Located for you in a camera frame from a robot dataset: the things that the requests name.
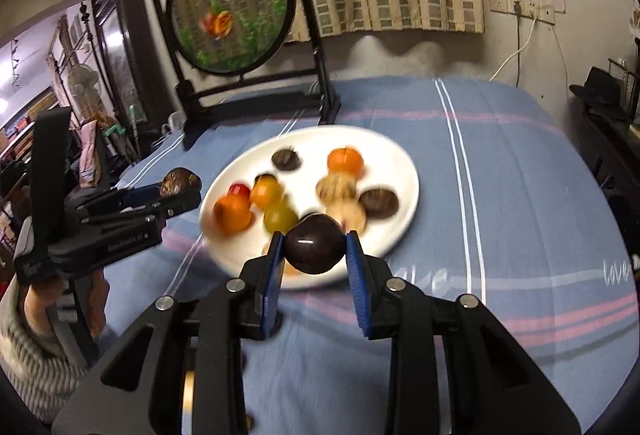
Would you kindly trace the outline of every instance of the screw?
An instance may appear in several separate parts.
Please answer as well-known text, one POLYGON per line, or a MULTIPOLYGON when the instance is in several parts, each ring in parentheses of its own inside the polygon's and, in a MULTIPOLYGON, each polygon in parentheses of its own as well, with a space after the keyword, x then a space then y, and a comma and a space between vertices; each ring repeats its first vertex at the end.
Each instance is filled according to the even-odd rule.
POLYGON ((158 310, 169 310, 174 306, 174 299, 171 296, 160 296, 156 300, 156 309, 158 310))
POLYGON ((462 294, 462 296, 460 296, 460 304, 465 307, 465 309, 475 309, 479 303, 478 298, 473 294, 462 294))
POLYGON ((386 281, 386 288, 394 292, 404 290, 405 287, 406 287, 406 283, 401 278, 389 278, 386 281))
POLYGON ((226 289, 229 292, 239 292, 244 290, 244 287, 246 287, 246 285, 240 278, 233 278, 233 280, 226 282, 226 289))

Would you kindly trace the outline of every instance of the hand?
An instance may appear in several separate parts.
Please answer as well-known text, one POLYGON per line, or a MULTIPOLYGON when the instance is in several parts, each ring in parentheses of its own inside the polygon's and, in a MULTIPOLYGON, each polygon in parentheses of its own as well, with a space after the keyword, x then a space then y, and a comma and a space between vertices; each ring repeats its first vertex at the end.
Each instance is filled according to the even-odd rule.
MULTIPOLYGON (((97 338, 104 330, 107 319, 104 307, 109 295, 109 283, 104 279, 104 272, 97 271, 91 275, 89 291, 89 314, 86 318, 92 337, 97 338)), ((47 318, 47 307, 54 305, 62 296, 65 287, 59 277, 34 283, 29 287, 24 299, 24 315, 31 330, 40 336, 50 336, 53 327, 47 318)))

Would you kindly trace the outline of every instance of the ceiling light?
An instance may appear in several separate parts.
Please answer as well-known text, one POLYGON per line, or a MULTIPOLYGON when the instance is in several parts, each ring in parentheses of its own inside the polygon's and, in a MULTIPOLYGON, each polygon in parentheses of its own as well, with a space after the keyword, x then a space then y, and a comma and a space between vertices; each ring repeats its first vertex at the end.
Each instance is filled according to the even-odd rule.
POLYGON ((107 42, 107 46, 111 48, 119 47, 122 45, 123 37, 121 32, 114 32, 113 34, 109 34, 105 41, 107 42))
POLYGON ((0 84, 5 84, 13 75, 14 70, 10 62, 0 64, 0 84))

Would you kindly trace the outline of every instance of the knit sweater sleeve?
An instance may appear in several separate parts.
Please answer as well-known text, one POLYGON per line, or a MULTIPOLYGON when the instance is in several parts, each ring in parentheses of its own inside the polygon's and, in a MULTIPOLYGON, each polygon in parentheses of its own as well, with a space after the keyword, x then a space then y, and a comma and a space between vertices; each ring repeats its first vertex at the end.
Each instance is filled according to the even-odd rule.
POLYGON ((24 324, 19 290, 14 278, 0 301, 0 365, 29 410, 52 423, 86 369, 66 360, 55 336, 37 336, 24 324))

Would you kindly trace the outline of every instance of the hat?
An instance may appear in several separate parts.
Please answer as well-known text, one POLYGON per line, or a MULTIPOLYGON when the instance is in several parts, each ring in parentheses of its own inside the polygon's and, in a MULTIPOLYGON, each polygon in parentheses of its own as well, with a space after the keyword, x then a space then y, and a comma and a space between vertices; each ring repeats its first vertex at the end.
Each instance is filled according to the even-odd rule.
POLYGON ((626 112, 620 108, 620 94, 622 91, 620 82, 600 68, 594 66, 591 69, 584 86, 572 84, 569 86, 569 90, 574 92, 576 97, 581 98, 600 115, 618 120, 628 119, 626 112))

